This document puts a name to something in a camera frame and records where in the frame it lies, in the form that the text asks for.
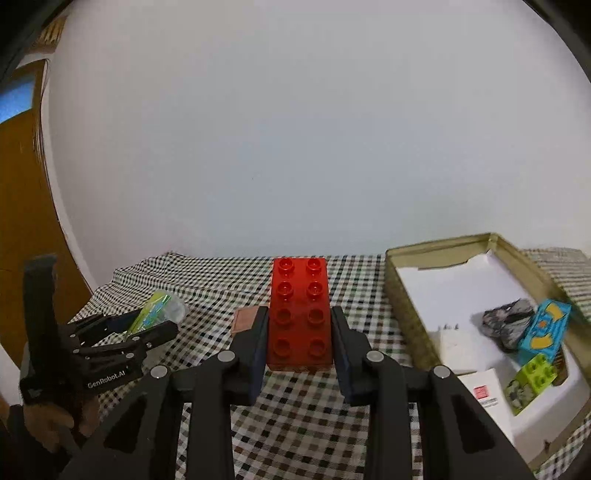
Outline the person left hand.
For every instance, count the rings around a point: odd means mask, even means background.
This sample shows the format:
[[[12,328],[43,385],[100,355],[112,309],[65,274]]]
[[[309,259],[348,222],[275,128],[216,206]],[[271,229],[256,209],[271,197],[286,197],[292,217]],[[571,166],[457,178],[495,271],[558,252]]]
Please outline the person left hand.
[[[56,479],[71,459],[67,447],[90,437],[100,423],[99,401],[86,401],[81,420],[54,404],[1,401],[1,477]]]

